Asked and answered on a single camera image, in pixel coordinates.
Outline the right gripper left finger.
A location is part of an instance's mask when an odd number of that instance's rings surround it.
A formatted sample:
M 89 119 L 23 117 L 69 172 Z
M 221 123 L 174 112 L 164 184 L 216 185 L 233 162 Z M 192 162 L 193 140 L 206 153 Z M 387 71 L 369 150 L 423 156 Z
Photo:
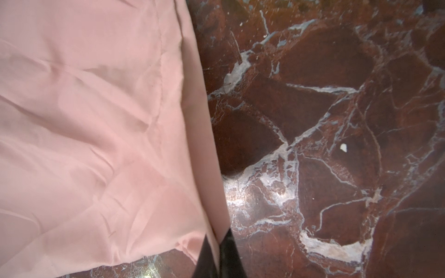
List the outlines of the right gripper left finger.
M 218 278 L 218 270 L 207 237 L 204 238 L 192 278 Z

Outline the pink garment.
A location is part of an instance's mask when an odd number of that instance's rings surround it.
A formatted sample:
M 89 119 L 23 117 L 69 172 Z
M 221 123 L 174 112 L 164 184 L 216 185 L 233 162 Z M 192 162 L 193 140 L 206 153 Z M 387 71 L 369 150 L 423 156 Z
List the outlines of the pink garment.
M 176 249 L 230 220 L 185 1 L 1 2 L 1 276 Z

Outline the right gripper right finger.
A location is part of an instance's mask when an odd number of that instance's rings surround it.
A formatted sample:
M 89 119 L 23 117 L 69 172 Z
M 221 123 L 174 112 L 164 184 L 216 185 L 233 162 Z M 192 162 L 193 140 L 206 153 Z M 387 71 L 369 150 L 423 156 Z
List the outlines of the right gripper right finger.
M 219 272 L 221 278 L 247 278 L 231 229 L 220 244 Z

